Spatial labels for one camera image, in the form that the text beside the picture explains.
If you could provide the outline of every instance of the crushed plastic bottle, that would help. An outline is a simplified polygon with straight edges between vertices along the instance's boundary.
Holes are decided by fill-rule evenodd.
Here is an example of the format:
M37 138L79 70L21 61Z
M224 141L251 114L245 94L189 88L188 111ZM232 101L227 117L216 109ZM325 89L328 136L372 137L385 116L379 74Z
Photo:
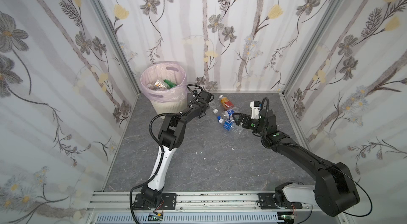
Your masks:
M221 116L218 116L218 122L222 124L226 130L233 131L237 134L240 134L243 131L243 128L241 126L237 126L236 123L234 123L234 121L231 121L230 119L225 120Z

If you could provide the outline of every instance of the blue bottle label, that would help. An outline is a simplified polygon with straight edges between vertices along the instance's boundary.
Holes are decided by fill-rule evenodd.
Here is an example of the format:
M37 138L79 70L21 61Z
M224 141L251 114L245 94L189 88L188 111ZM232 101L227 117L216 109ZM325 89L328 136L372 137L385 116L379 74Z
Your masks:
M225 123L223 124L223 127L224 127L226 130L229 130L229 131L230 131L230 129L231 129L232 126L233 126L233 121L231 121L231 120L229 120L229 119L227 119L227 120L225 121Z

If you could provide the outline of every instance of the plastic bottle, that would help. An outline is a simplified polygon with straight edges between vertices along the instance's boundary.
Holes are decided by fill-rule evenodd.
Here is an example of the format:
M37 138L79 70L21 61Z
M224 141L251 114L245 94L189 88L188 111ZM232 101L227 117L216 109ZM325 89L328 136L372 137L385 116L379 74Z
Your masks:
M223 95L219 96L219 99L221 100L221 103L223 105L223 107L225 108L225 110L231 109L234 107L234 105L230 102L230 100L228 98L226 98Z
M215 104L213 101L209 103L209 106L210 106L210 109L212 110L212 112L213 112L214 114L217 114L217 113L218 113L218 109L217 109L217 107L216 107L216 104Z
M237 126L234 121L222 119L220 116L218 116L218 121L226 130L233 131L237 134L240 134L243 131L243 128L241 126Z

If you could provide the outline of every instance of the gray marble floor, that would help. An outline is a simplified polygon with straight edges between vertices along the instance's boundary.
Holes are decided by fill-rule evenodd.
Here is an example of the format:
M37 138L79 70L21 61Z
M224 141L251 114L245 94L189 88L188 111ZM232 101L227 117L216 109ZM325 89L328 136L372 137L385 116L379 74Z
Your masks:
M215 94L216 103L220 103ZM270 99L278 128L297 141L287 114L276 93L224 94L241 112L250 114L250 101ZM113 164L105 191L129 191L146 181L157 157L158 145L151 138L148 125L155 111L142 94ZM155 135L161 119L153 125ZM263 148L260 138L244 130L240 135L229 132L207 112L201 119L188 123L185 138L174 154L165 178L165 191L261 191L274 190L284 182L313 179L286 157Z

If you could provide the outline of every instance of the pink plastic bag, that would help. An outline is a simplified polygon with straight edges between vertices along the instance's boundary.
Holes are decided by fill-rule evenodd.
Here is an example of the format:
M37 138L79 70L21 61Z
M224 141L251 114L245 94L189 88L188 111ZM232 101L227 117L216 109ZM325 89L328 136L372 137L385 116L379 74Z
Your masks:
M177 86L168 90L151 90L147 84L154 84L157 79L168 79ZM154 102L179 102L186 98L186 73L176 63L163 62L147 68L140 77L143 94Z

